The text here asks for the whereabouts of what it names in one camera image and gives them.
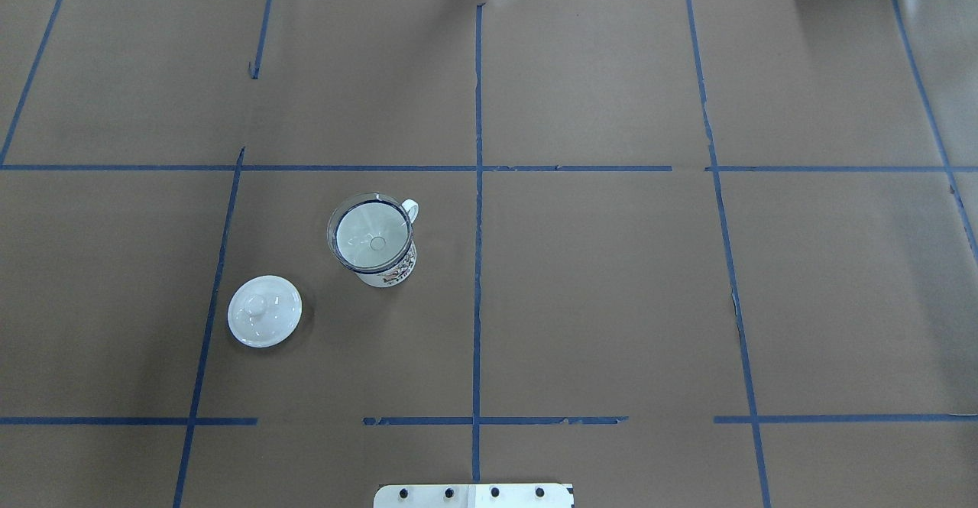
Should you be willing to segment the brown paper table cover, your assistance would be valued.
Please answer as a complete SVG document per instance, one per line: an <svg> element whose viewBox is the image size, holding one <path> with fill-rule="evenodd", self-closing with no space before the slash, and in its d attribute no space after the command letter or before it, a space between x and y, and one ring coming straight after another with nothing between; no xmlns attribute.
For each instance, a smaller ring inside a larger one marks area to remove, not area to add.
<svg viewBox="0 0 978 508"><path fill-rule="evenodd" d="M1 190L4 507L976 505L976 0L2 0Z"/></svg>

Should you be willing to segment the white ceramic lid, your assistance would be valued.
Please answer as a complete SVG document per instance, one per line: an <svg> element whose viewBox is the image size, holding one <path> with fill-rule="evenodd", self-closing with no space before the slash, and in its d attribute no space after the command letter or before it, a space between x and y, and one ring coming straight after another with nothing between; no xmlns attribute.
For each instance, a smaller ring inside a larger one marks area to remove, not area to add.
<svg viewBox="0 0 978 508"><path fill-rule="evenodd" d="M303 317L303 298L296 286L280 276L248 280L231 297L226 318L229 331L249 348L271 348L296 331Z"/></svg>

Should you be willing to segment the white metal base plate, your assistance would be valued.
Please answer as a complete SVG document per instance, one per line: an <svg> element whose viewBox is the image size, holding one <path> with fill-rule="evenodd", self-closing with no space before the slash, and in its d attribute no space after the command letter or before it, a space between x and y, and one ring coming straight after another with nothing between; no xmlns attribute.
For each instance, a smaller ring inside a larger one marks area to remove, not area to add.
<svg viewBox="0 0 978 508"><path fill-rule="evenodd" d="M389 484L374 507L574 507L571 484Z"/></svg>

